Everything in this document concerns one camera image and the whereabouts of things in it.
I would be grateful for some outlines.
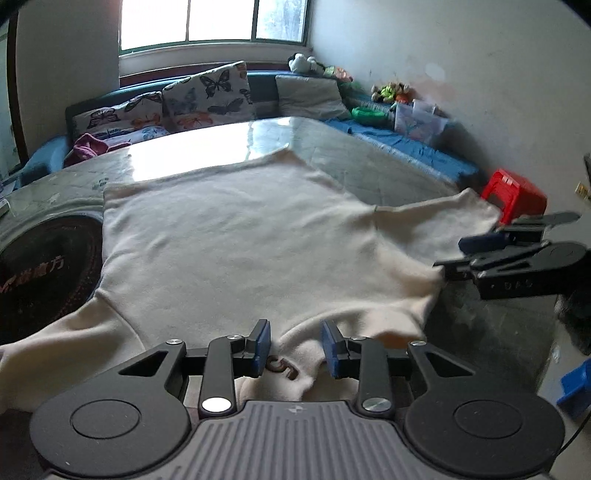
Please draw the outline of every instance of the pink clothing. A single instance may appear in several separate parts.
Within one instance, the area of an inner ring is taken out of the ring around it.
[[[129,147],[130,142],[121,142],[116,145],[108,146],[107,143],[93,137],[90,134],[82,135],[72,147],[72,150],[66,156],[64,160],[64,167],[70,167],[76,165],[81,161],[88,160],[93,157],[98,157],[103,153],[108,153],[113,150],[117,150],[122,147]]]

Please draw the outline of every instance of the blue blanket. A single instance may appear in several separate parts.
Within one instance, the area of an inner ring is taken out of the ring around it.
[[[326,120],[326,125],[345,133],[356,135],[379,146],[389,153],[402,152],[411,157],[417,167],[435,174],[442,180],[454,183],[458,189],[478,188],[480,169],[474,164],[435,150],[417,140],[412,140],[386,128],[365,127],[354,120]]]

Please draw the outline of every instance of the window frame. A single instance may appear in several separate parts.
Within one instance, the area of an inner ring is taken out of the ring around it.
[[[119,55],[126,55],[128,53],[136,53],[139,51],[147,51],[147,50],[156,50],[158,48],[166,48],[166,47],[178,47],[178,46],[185,46],[185,45],[202,45],[202,44],[209,44],[209,43],[275,43],[275,44],[282,44],[282,45],[296,45],[306,47],[308,45],[308,33],[309,33],[309,26],[310,26],[310,14],[311,14],[311,4],[313,0],[305,0],[306,2],[306,9],[304,11],[304,29],[302,32],[302,41],[290,41],[290,40],[276,40],[272,38],[257,38],[256,37],[256,28],[258,25],[258,10],[259,10],[259,2],[260,0],[254,0],[254,8],[252,11],[252,28],[251,28],[251,37],[250,38],[228,38],[228,39],[218,39],[218,40],[189,40],[189,22],[191,20],[191,1],[187,2],[187,22],[185,26],[185,39],[183,41],[176,41],[176,42],[167,42],[167,43],[158,43],[154,45],[146,45],[143,47],[135,47],[135,48],[128,48],[126,50],[121,49],[121,27],[123,23],[123,1],[120,2],[119,6]]]

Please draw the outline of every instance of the window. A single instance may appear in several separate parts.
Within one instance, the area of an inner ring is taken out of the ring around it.
[[[303,44],[310,0],[123,0],[122,53],[211,41]]]

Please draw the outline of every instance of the butterfly pillow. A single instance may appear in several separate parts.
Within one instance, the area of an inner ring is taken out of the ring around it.
[[[178,131],[244,122],[255,115],[244,61],[178,80],[162,93]]]
[[[151,125],[161,125],[162,119],[162,93],[143,93],[120,105],[98,108],[76,115],[74,140],[84,133],[90,133],[103,140]]]

